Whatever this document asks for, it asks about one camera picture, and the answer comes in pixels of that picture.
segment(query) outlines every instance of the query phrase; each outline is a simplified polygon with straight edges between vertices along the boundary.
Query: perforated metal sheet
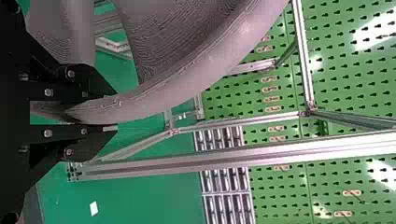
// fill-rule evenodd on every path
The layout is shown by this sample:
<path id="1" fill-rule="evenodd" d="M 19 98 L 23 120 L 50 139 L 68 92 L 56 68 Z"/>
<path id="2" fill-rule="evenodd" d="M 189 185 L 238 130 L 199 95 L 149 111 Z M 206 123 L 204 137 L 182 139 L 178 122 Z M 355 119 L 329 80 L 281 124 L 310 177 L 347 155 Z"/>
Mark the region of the perforated metal sheet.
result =
<path id="1" fill-rule="evenodd" d="M 396 2 L 303 0 L 303 7 L 317 104 L 330 111 L 394 117 Z M 270 40 L 261 42 L 242 63 L 278 57 L 284 52 L 295 38 L 291 6 L 285 8 L 268 37 Z M 275 46 L 272 51 L 265 47 L 271 45 Z M 279 79 L 267 85 L 258 81 L 262 77 Z M 255 92 L 275 85 L 281 86 L 282 91 Z M 260 103 L 267 96 L 277 95 L 283 98 L 275 104 Z M 208 119 L 258 116 L 265 114 L 265 108 L 271 105 L 281 105 L 282 109 L 292 105 L 294 110 L 304 111 L 298 54 L 270 73 L 226 77 L 206 90 L 203 100 Z M 286 130 L 267 132 L 271 126 L 282 125 Z M 291 140 L 358 131 L 300 119 L 247 126 L 244 136 L 246 144 L 256 144 L 269 142 L 274 135 Z M 284 172 L 274 171 L 274 167 L 251 167 L 257 223 L 394 224 L 395 162 L 396 156 L 390 155 L 292 164 Z M 342 195 L 343 191 L 353 189 L 361 190 L 359 199 Z M 350 217 L 334 214 L 342 211 L 345 214 L 350 211 Z"/>

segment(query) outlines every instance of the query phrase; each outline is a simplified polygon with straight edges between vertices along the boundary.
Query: white label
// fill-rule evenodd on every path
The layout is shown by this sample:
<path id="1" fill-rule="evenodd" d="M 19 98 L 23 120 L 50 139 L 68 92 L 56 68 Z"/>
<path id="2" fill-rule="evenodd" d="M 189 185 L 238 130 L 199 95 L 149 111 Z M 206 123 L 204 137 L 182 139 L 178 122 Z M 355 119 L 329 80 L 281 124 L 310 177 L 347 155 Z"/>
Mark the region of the white label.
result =
<path id="1" fill-rule="evenodd" d="M 275 113 L 275 112 L 279 112 L 281 110 L 282 110 L 281 105 L 270 106 L 270 107 L 265 108 L 265 112 L 267 112 L 267 113 Z"/>
<path id="2" fill-rule="evenodd" d="M 268 128 L 268 132 L 270 132 L 270 133 L 277 133 L 277 132 L 283 132 L 283 131 L 285 131 L 285 126 L 283 126 L 283 125 Z"/>
<path id="3" fill-rule="evenodd" d="M 98 214 L 99 210 L 98 210 L 98 205 L 96 202 L 93 202 L 90 204 L 90 208 L 91 208 L 91 217 L 95 216 L 96 214 Z"/>
<path id="4" fill-rule="evenodd" d="M 273 103 L 273 102 L 278 102 L 278 101 L 280 101 L 280 96 L 265 97 L 262 101 L 267 103 L 267 104 Z"/>
<path id="5" fill-rule="evenodd" d="M 278 86 L 264 87 L 264 88 L 262 88 L 262 93 L 268 93 L 268 92 L 277 91 L 277 90 L 279 90 Z"/>
<path id="6" fill-rule="evenodd" d="M 271 50 L 274 50 L 274 46 L 265 45 L 265 46 L 256 48 L 256 53 L 264 53 L 264 52 L 271 51 Z"/>
<path id="7" fill-rule="evenodd" d="M 290 165 L 274 166 L 274 171 L 288 171 L 289 169 L 290 169 Z"/>
<path id="8" fill-rule="evenodd" d="M 285 135 L 270 137 L 270 142 L 284 142 L 284 141 L 286 141 Z"/>
<path id="9" fill-rule="evenodd" d="M 277 77 L 262 77 L 262 83 L 277 81 Z"/>
<path id="10" fill-rule="evenodd" d="M 352 189 L 352 190 L 344 190 L 343 195 L 346 197 L 349 196 L 361 196 L 361 190 L 358 189 Z"/>
<path id="11" fill-rule="evenodd" d="M 352 211 L 337 211 L 334 212 L 335 217 L 352 217 Z"/>
<path id="12" fill-rule="evenodd" d="M 262 41 L 270 41 L 271 40 L 271 36 L 266 35 L 265 37 L 262 38 Z"/>

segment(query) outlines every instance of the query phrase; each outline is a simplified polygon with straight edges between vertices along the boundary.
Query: black machine part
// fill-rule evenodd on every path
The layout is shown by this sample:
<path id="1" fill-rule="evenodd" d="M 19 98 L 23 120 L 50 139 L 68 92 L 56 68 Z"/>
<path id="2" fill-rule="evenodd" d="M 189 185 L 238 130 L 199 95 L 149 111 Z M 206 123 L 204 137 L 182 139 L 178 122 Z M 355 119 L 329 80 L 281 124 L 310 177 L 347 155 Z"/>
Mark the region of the black machine part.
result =
<path id="1" fill-rule="evenodd" d="M 0 76 L 0 223 L 15 223 L 24 193 L 60 161 L 88 161 L 117 133 L 115 125 L 30 125 L 35 102 L 67 108 L 116 91 L 87 64 L 60 64 L 25 30 L 15 0 L 0 0 L 2 75 Z M 66 117 L 60 109 L 54 117 Z"/>

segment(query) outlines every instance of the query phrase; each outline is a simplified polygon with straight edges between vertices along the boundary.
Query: metal rail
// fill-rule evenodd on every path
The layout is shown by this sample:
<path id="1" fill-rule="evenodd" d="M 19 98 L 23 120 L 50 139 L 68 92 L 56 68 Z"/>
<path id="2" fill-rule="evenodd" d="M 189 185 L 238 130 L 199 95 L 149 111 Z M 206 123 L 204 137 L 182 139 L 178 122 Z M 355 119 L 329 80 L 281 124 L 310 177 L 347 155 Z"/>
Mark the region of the metal rail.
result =
<path id="1" fill-rule="evenodd" d="M 306 107 L 307 109 L 313 110 L 315 109 L 314 85 L 312 82 L 311 71 L 309 69 L 308 44 L 305 33 L 303 6 L 301 0 L 292 0 L 291 4 L 293 7 Z"/>
<path id="2" fill-rule="evenodd" d="M 194 133 L 194 132 L 211 130 L 211 129 L 246 126 L 246 125 L 251 125 L 251 124 L 263 124 L 263 123 L 269 123 L 269 122 L 298 119 L 299 114 L 300 113 L 298 111 L 294 111 L 294 112 L 289 112 L 289 113 L 259 116 L 259 117 L 253 117 L 253 118 L 247 118 L 247 119 L 215 120 L 213 122 L 200 123 L 200 124 L 192 125 L 189 127 L 179 128 L 179 131 L 180 131 L 180 133 Z"/>
<path id="3" fill-rule="evenodd" d="M 396 119 L 369 117 L 341 112 L 323 110 L 311 111 L 309 112 L 309 117 L 313 119 L 327 120 L 365 131 L 379 131 L 396 128 Z"/>
<path id="4" fill-rule="evenodd" d="M 117 11 L 109 11 L 94 17 L 95 36 L 100 37 L 123 29 Z"/>
<path id="5" fill-rule="evenodd" d="M 281 66 L 295 51 L 298 50 L 297 40 L 295 39 L 286 51 L 276 60 L 275 67 Z"/>
<path id="6" fill-rule="evenodd" d="M 207 169 L 320 161 L 396 152 L 396 131 L 360 133 L 213 150 L 156 160 L 113 161 L 77 168 L 78 180 L 170 175 Z"/>

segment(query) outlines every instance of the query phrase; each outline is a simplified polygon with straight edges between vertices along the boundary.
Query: metal grating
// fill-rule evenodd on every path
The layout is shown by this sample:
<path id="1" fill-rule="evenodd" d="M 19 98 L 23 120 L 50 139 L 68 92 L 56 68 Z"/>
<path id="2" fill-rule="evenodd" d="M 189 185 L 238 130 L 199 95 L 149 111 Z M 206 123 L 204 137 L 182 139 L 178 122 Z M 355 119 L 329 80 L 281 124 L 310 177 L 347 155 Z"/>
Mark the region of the metal grating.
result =
<path id="1" fill-rule="evenodd" d="M 241 127 L 194 133 L 196 151 L 244 145 Z M 207 224 L 255 224 L 248 168 L 200 172 Z"/>

